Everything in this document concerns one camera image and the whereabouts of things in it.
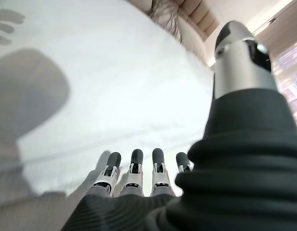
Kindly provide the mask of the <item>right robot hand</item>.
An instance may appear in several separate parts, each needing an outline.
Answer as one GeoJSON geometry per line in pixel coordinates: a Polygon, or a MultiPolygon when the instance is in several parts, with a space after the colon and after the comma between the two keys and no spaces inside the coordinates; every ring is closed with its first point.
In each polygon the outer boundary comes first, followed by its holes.
{"type": "Polygon", "coordinates": [[[65,231],[297,231],[297,126],[278,91],[269,53],[240,22],[215,45],[215,73],[203,138],[176,157],[176,197],[160,149],[153,151],[154,193],[128,179],[111,197],[113,153],[65,231]]]}

